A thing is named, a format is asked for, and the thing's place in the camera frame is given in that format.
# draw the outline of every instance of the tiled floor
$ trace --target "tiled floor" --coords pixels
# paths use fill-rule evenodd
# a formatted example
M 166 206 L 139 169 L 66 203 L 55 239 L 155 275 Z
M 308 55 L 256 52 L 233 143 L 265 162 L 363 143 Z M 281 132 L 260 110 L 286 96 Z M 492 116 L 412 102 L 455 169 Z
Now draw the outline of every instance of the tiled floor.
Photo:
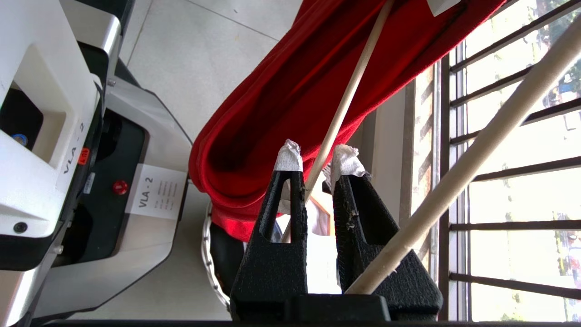
M 290 28 L 300 0 L 136 0 L 121 59 L 195 138 L 226 96 Z M 208 197 L 188 189 L 166 262 L 75 318 L 229 319 L 200 256 Z

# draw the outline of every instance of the black screw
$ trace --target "black screw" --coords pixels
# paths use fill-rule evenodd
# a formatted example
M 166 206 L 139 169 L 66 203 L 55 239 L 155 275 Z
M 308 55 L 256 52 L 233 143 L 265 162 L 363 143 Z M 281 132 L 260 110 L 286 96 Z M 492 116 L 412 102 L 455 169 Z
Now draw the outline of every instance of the black screw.
M 24 223 L 24 222 L 19 222 L 19 223 L 16 223 L 14 225 L 14 231 L 18 234 L 22 234 L 22 233 L 26 232 L 27 229 L 28 229 L 28 225 L 26 225 L 26 223 Z

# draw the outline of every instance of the red cloth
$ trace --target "red cloth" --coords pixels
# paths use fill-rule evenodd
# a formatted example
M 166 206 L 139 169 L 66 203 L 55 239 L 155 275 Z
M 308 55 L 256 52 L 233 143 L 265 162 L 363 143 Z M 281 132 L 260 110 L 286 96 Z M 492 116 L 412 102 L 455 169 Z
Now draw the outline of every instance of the red cloth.
M 433 17 L 426 0 L 396 0 L 335 144 L 504 1 L 463 0 Z M 301 146 L 308 175 L 383 3 L 304 0 L 292 28 L 198 135 L 190 176 L 231 236 L 249 240 L 287 138 Z

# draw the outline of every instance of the wooden stick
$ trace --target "wooden stick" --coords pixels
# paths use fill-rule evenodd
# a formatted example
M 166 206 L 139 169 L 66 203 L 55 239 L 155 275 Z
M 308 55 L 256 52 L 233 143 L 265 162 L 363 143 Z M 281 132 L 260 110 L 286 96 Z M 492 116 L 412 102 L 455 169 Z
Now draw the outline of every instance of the wooden stick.
M 341 127 L 341 124 L 343 123 L 343 119 L 345 118 L 345 115 L 347 114 L 347 110 L 349 109 L 349 106 L 351 105 L 351 101 L 353 100 L 353 96 L 355 95 L 355 91 L 357 91 L 357 87 L 359 86 L 359 82 L 361 81 L 361 78 L 363 77 L 363 73 L 365 72 L 365 68 L 367 67 L 367 63 L 369 62 L 369 59 L 371 58 L 371 54 L 373 53 L 373 49 L 375 48 L 375 45 L 377 44 L 377 40 L 379 39 L 379 35 L 381 34 L 381 31 L 383 30 L 383 25 L 385 24 L 385 20 L 388 18 L 389 12 L 392 10 L 393 1 L 394 0 L 387 0 L 383 4 L 383 7 L 381 8 L 381 10 L 379 11 L 379 15 L 377 16 L 377 19 L 375 20 L 375 24 L 373 25 L 373 29 L 371 30 L 371 34 L 369 34 L 369 38 L 367 39 L 367 42 L 365 43 L 365 47 L 363 48 L 363 51 L 361 52 L 361 56 L 359 57 L 359 61 L 357 62 L 356 66 L 355 66 L 355 70 L 353 71 L 353 74 L 351 75 L 351 79 L 349 80 L 349 83 L 347 84 L 347 87 L 345 88 L 345 92 L 343 93 L 343 98 L 341 98 L 341 102 L 339 103 L 339 107 L 337 108 L 337 111 L 335 112 L 335 116 L 333 117 L 333 120 L 331 121 L 331 125 L 329 126 L 329 129 L 327 130 L 327 134 L 325 135 L 325 139 L 323 140 L 323 143 L 321 144 L 321 149 L 319 150 L 319 153 L 317 154 L 315 162 L 313 163 L 313 167 L 311 168 L 311 172 L 309 173 L 309 177 L 307 178 L 307 183 L 305 184 L 305 191 L 306 191 L 306 195 L 304 197 L 305 203 L 309 200 L 309 197 L 311 196 L 311 192 L 313 192 L 313 188 L 315 187 L 315 184 L 317 182 L 317 176 L 319 176 L 319 173 L 321 172 L 321 170 L 323 169 L 323 166 L 325 165 L 325 160 L 327 160 L 327 156 L 331 152 L 331 147 L 333 146 L 333 142 L 337 138 L 337 134 L 339 133 L 339 128 Z M 283 243 L 289 243 L 291 240 L 290 225 L 291 225 L 291 223 L 289 222 L 289 224 L 286 226 L 285 233 L 282 237 Z
M 346 294 L 371 294 L 395 271 L 411 247 L 436 223 L 456 196 L 476 176 L 481 164 L 521 125 L 530 108 L 554 86 L 581 52 L 581 19 L 571 24 L 544 58 L 528 73 L 474 143 L 428 194 L 406 227 L 397 232 Z

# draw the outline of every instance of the window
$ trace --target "window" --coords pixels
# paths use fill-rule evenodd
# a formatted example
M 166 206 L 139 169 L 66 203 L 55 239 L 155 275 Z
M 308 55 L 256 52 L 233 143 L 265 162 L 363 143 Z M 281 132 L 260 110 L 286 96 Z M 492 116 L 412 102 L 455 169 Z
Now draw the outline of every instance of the window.
M 580 14 L 581 0 L 508 1 L 442 59 L 442 176 Z M 580 321 L 579 58 L 441 218 L 441 320 Z

